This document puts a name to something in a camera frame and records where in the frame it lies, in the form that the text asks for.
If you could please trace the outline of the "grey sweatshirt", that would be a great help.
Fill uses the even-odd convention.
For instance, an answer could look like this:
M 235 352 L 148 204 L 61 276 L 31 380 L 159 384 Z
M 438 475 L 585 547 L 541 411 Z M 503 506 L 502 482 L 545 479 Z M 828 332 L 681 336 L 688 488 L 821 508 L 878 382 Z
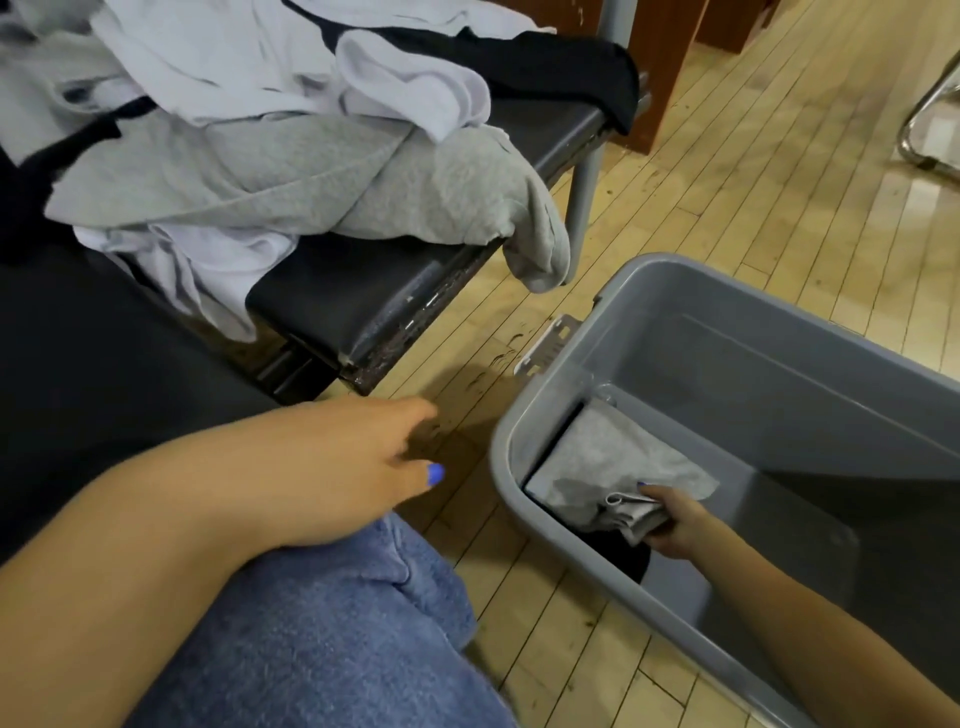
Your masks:
M 502 240 L 533 293 L 570 272 L 540 175 L 495 127 L 440 142 L 398 120 L 289 115 L 194 127 L 162 110 L 118 123 L 54 183 L 44 212 L 93 229 L 174 223 L 483 247 Z

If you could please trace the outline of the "person's right forearm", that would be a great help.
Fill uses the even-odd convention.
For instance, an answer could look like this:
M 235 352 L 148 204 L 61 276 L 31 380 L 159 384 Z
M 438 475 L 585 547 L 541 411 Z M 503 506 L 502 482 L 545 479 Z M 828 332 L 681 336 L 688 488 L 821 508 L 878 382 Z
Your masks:
M 822 728 L 960 728 L 960 705 L 884 639 L 724 523 L 691 560 Z

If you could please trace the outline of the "person's left hand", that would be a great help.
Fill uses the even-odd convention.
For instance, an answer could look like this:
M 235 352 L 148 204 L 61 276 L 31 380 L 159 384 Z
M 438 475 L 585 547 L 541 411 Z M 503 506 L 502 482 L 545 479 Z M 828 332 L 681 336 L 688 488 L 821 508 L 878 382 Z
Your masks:
M 345 396 L 231 424 L 216 438 L 225 503 L 257 553 L 345 538 L 376 520 L 378 463 L 432 462 L 408 451 L 436 415 L 420 397 Z

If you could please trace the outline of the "person's right hand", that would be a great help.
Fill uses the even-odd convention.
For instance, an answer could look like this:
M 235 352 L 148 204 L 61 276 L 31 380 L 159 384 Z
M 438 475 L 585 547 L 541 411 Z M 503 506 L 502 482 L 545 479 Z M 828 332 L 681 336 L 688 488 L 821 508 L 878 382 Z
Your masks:
M 667 558 L 690 561 L 723 530 L 724 523 L 685 491 L 673 488 L 666 521 L 652 529 L 643 543 Z

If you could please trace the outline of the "brown wooden cabinet panel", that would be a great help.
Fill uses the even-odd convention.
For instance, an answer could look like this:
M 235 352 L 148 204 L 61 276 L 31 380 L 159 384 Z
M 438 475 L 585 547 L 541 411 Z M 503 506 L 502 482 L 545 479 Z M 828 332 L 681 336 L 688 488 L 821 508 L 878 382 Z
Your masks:
M 782 0 L 708 0 L 696 42 L 739 55 L 769 27 Z
M 638 70 L 647 74 L 651 103 L 625 137 L 631 151 L 651 153 L 709 2 L 637 0 L 628 50 Z

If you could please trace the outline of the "grey cloth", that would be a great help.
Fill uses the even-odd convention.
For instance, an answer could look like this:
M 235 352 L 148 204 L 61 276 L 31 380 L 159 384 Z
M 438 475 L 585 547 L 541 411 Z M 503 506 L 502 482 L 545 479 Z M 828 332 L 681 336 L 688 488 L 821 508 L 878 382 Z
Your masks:
M 606 401 L 587 402 L 530 476 L 526 494 L 567 527 L 617 533 L 638 547 L 668 516 L 642 487 L 676 488 L 694 501 L 719 481 Z

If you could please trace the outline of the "black seat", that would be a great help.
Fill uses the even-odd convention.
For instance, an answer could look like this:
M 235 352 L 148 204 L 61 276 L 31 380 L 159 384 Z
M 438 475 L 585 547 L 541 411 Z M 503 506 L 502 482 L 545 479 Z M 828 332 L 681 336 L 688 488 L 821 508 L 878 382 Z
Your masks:
M 278 406 L 113 263 L 0 265 L 0 565 L 114 465 Z

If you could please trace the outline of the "black garment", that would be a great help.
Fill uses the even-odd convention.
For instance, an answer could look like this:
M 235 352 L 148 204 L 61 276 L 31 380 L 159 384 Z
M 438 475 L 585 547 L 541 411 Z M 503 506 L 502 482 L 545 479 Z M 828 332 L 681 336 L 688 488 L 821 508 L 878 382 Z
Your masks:
M 440 143 L 489 122 L 494 99 L 594 106 L 618 133 L 642 98 L 630 54 L 561 35 L 488 0 L 282 0 L 332 53 L 331 103 L 408 121 Z
M 0 147 L 0 265 L 17 264 L 32 254 L 31 230 L 43 225 L 55 177 L 97 143 L 119 139 L 119 121 L 146 116 L 157 107 L 148 97 L 135 99 L 19 162 Z

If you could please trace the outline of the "grey plastic storage bin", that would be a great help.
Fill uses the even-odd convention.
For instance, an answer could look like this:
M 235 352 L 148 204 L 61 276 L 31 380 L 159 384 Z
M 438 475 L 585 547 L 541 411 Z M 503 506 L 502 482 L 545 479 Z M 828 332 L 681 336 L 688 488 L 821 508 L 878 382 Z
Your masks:
M 689 563 L 629 578 L 523 491 L 602 400 L 719 481 L 705 507 L 960 703 L 960 383 L 704 264 L 638 256 L 499 420 L 504 504 L 776 728 L 814 728 Z

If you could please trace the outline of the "chrome chair leg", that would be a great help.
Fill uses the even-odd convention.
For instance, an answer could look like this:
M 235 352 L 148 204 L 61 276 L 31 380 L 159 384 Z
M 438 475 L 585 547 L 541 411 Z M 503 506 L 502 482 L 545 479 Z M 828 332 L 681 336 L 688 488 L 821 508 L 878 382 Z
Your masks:
M 960 66 L 945 67 L 908 112 L 895 151 L 928 177 L 960 189 Z

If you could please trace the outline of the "person's left forearm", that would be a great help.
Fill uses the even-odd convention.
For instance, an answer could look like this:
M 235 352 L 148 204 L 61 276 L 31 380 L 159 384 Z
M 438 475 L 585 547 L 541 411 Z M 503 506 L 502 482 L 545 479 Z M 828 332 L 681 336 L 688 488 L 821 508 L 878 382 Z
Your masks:
M 0 728 L 121 728 L 263 551 L 228 484 L 257 440 L 219 427 L 113 467 L 0 566 Z

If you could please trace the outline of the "black padded chair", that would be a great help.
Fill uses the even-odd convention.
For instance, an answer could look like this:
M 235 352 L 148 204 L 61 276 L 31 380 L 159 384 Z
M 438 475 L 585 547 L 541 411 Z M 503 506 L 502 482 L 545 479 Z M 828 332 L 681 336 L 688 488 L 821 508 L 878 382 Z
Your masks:
M 402 222 L 443 213 L 440 243 L 403 237 L 307 237 L 258 281 L 252 313 L 285 339 L 256 376 L 283 405 L 314 399 L 340 380 L 370 394 L 437 316 L 500 248 L 523 279 L 542 274 L 534 233 L 558 234 L 559 264 L 545 282 L 576 271 L 603 158 L 615 131 L 611 112 L 592 103 L 496 100 L 492 126 L 462 129 L 438 145 L 413 134 L 374 191 L 390 194 Z

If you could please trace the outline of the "person's blue denim leg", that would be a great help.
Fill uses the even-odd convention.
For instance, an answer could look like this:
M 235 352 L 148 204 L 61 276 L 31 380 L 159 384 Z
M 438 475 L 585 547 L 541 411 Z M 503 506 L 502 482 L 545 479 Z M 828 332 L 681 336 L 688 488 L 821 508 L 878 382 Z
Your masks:
M 124 728 L 520 728 L 450 563 L 397 515 L 242 567 Z

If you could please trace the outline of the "light grey garment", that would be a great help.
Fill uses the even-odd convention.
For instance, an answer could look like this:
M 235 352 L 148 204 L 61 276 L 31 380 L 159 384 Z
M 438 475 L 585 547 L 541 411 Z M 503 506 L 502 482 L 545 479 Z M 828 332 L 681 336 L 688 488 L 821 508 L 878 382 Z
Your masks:
M 146 93 L 93 34 L 104 0 L 0 0 L 0 149 L 14 164 Z

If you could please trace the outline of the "white garment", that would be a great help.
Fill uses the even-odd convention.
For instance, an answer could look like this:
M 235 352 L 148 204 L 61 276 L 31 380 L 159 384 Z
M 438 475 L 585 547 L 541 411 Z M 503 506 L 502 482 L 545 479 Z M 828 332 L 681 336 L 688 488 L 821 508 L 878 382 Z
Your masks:
M 462 64 L 400 50 L 398 28 L 451 39 L 554 35 L 485 0 L 103 0 L 93 35 L 164 112 L 196 127 L 283 114 L 411 123 L 435 143 L 487 123 L 491 91 Z
M 179 313 L 202 319 L 244 344 L 258 338 L 247 298 L 300 241 L 297 235 L 262 228 L 188 224 L 77 225 L 73 231 L 85 248 L 144 274 Z

